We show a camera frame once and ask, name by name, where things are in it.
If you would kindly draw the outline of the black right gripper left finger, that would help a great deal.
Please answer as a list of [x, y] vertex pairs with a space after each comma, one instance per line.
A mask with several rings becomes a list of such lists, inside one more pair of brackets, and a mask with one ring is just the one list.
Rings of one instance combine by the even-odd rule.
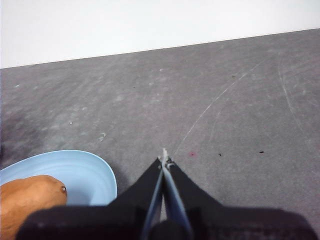
[[163, 171], [157, 158], [108, 205], [56, 206], [27, 217], [19, 240], [145, 240], [160, 220]]

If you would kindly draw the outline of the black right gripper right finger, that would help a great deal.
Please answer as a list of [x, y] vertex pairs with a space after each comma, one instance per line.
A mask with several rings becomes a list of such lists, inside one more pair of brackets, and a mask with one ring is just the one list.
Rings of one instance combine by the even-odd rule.
[[223, 205], [196, 185], [168, 159], [164, 162], [168, 214], [185, 226], [193, 240], [316, 240], [315, 230], [300, 214], [279, 208]]

